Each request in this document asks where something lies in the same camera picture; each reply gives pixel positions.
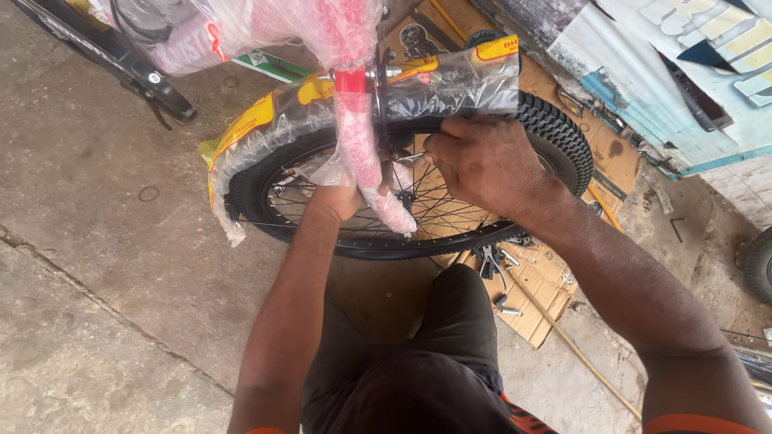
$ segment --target tire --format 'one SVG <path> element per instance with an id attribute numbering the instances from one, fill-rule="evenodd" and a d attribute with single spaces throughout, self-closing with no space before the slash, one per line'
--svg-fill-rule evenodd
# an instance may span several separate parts
<path id="1" fill-rule="evenodd" d="M 519 120 L 526 129 L 531 145 L 540 156 L 540 161 L 571 190 L 581 196 L 590 182 L 593 171 L 592 153 L 587 139 L 579 127 L 555 106 L 529 93 L 520 92 L 518 112 L 512 116 Z M 414 120 L 401 120 L 388 125 L 390 132 L 412 131 L 415 134 L 435 133 L 439 131 L 441 117 L 422 117 Z M 246 220 L 256 223 L 263 232 L 282 240 L 291 241 L 294 228 L 281 225 L 284 218 L 274 217 L 276 209 L 271 209 L 268 189 L 271 179 L 282 171 L 281 167 L 291 167 L 286 163 L 299 161 L 317 153 L 325 145 L 333 146 L 335 130 L 328 128 L 297 141 L 279 147 L 257 164 L 236 174 L 230 182 L 230 193 L 226 203 L 231 204 L 232 215 L 242 214 Z M 485 225 L 469 232 L 468 236 L 456 237 L 455 240 L 427 243 L 398 243 L 400 246 L 364 246 L 356 240 L 339 239 L 335 253 L 355 259 L 413 259 L 423 256 L 442 255 L 462 252 L 491 243 L 522 235 L 525 229 L 510 221 Z"/>
<path id="2" fill-rule="evenodd" d="M 759 301 L 772 304 L 772 227 L 750 245 L 743 271 L 748 287 Z"/>

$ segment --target man's right hand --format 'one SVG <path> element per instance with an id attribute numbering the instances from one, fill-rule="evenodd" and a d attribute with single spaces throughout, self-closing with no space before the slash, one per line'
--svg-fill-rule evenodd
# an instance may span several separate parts
<path id="1" fill-rule="evenodd" d="M 556 197 L 571 196 L 544 170 L 516 120 L 448 117 L 424 149 L 425 160 L 442 173 L 453 198 L 529 229 L 557 208 Z"/>

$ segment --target pink bubble wrap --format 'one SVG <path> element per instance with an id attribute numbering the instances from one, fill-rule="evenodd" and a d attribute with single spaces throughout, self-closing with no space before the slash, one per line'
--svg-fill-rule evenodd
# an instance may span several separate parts
<path id="1" fill-rule="evenodd" d="M 335 117 L 337 118 L 337 149 L 343 155 L 346 165 L 354 173 L 365 202 L 392 231 L 402 234 L 415 232 L 417 230 L 415 220 L 410 212 L 402 206 L 397 196 L 393 192 L 387 193 L 386 196 L 381 196 L 378 193 L 382 173 L 381 162 L 375 149 L 373 124 L 371 123 L 371 95 L 368 93 L 335 92 L 334 98 Z M 405 181 L 409 177 L 410 174 L 408 173 L 402 174 Z"/>
<path id="2" fill-rule="evenodd" d="M 199 0 L 202 14 L 177 25 L 151 58 L 172 76 L 226 62 L 299 36 L 325 69 L 369 61 L 379 0 Z"/>

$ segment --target forearm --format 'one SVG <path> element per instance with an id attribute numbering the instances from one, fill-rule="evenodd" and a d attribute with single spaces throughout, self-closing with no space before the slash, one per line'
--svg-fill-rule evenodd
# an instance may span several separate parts
<path id="1" fill-rule="evenodd" d="M 303 383 L 319 348 L 324 287 L 340 222 L 360 204 L 355 188 L 317 187 L 247 340 L 229 434 L 297 432 Z"/>
<path id="2" fill-rule="evenodd" d="M 319 347 L 324 286 L 339 228 L 313 200 L 306 207 L 252 326 L 239 384 L 302 384 Z"/>
<path id="3" fill-rule="evenodd" d="M 690 354 L 726 346 L 712 318 L 660 263 L 565 188 L 523 224 L 552 247 L 605 322 L 639 353 Z"/>

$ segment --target cardboard sheet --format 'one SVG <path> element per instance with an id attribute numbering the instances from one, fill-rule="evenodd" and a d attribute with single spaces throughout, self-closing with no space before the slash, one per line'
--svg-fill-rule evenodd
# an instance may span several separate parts
<path id="1" fill-rule="evenodd" d="M 438 1 L 467 37 L 478 30 L 495 28 L 477 8 L 466 0 Z M 450 38 L 455 44 L 463 46 L 462 38 L 453 31 L 430 2 L 421 3 L 417 11 L 422 16 L 431 19 L 435 24 L 433 26 L 435 29 L 442 31 L 443 36 L 440 36 L 439 39 Z M 397 52 L 397 60 L 394 63 L 399 64 L 401 58 L 400 51 L 404 52 L 407 48 L 401 44 L 401 32 L 415 23 L 414 18 L 408 17 L 387 37 L 387 45 Z M 445 46 L 437 42 L 438 38 L 435 38 L 433 35 L 429 35 L 428 38 L 437 44 L 438 49 L 445 49 Z M 571 113 L 558 98 L 555 79 L 525 54 L 521 57 L 523 68 L 520 74 L 520 89 L 552 103 L 580 126 L 590 144 L 594 159 L 595 172 L 591 183 L 598 190 L 609 209 L 617 215 L 622 203 L 627 198 L 627 194 L 635 184 L 635 176 L 638 170 L 638 152 L 609 128 L 603 120 L 589 113 L 589 110 L 584 111 L 583 118 L 579 118 Z M 422 149 L 421 143 L 422 139 L 419 140 L 417 138 L 416 151 Z M 424 182 L 435 185 L 438 190 L 444 184 L 439 176 L 429 176 Z M 454 203 L 452 200 L 448 202 L 448 196 L 438 194 L 437 197 L 437 202 L 429 201 L 422 204 L 422 206 L 432 207 L 440 204 L 448 207 L 448 210 L 461 209 L 463 206 L 467 206 L 462 203 Z M 585 192 L 583 199 L 590 207 L 596 209 L 598 214 L 602 213 L 601 207 L 598 206 L 590 192 Z M 477 207 L 464 208 L 463 211 L 464 213 L 468 212 L 475 219 L 489 221 L 499 218 L 498 215 L 492 215 Z M 603 215 L 602 218 L 608 222 L 607 216 Z M 443 229 L 448 231 L 447 236 L 453 234 L 452 231 L 454 229 L 440 218 L 437 218 L 435 226 L 431 230 L 432 234 L 437 234 Z M 527 285 L 529 291 L 542 303 L 550 315 L 558 320 L 568 307 L 572 296 L 578 288 L 578 283 L 571 270 L 569 270 L 568 265 L 548 246 L 522 247 L 503 242 L 499 247 L 504 248 L 520 261 L 520 267 L 512 268 L 512 271 Z M 456 254 L 435 256 L 433 259 L 441 266 L 447 267 L 454 258 L 456 258 Z M 480 261 L 474 256 L 462 255 L 459 257 L 459 262 L 479 270 Z M 547 339 L 547 335 L 552 330 L 552 327 L 535 306 L 528 301 L 520 288 L 515 285 L 507 271 L 504 271 L 504 274 L 510 287 L 504 306 L 521 309 L 523 316 L 516 317 L 514 315 L 502 314 L 501 319 L 534 347 L 538 348 Z M 498 299 L 503 293 L 501 277 L 496 274 L 493 280 L 485 280 L 485 284 L 493 305 L 493 301 Z"/>

